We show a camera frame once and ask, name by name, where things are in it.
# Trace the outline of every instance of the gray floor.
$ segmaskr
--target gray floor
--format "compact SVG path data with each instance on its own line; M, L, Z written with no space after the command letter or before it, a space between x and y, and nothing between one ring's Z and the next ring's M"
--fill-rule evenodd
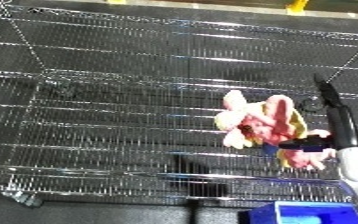
M199 224L237 223L236 210L205 209ZM22 207L0 196L0 224L185 224L187 211L181 207L104 205L48 202L38 209Z

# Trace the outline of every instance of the plush flower toy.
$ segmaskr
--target plush flower toy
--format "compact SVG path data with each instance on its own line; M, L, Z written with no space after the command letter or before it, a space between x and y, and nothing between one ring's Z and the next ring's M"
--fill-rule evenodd
M282 141L306 138L308 134L329 135L322 130L308 133L304 119L287 96L274 95L264 102L248 103L241 91L232 90L223 98L223 104L226 110L215 116L215 124L227 133L223 140L226 147L261 145L265 151L273 149L282 166L296 168L324 169L321 161L334 155L328 149L322 153L278 149Z

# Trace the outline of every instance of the blue container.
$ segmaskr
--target blue container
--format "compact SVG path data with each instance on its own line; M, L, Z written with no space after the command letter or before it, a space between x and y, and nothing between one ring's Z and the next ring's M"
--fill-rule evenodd
M349 203L277 201L249 212L250 224L358 224Z

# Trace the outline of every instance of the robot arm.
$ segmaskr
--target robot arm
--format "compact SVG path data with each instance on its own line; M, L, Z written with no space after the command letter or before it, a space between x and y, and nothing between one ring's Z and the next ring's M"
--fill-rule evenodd
M349 107L342 104L334 87L319 76L315 82L327 106L332 147L337 150L342 187L358 202L358 130Z

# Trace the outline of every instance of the chrome wire grid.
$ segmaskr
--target chrome wire grid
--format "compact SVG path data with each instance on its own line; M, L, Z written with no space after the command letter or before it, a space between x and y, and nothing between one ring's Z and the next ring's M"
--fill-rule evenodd
M260 149L222 145L213 117L250 101L335 85L358 122L358 34L0 7L0 183L7 192L100 202L255 207L347 201L335 161L280 168ZM327 128L323 113L303 113Z

